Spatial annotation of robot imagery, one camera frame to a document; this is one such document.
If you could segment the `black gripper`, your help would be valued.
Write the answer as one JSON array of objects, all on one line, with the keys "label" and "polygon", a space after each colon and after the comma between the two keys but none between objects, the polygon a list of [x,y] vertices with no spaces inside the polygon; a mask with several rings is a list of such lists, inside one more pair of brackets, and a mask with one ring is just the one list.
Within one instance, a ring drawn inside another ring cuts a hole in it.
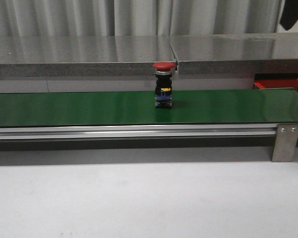
[{"label": "black gripper", "polygon": [[286,31],[290,30],[298,21],[298,0],[285,0],[280,18],[280,25]]}]

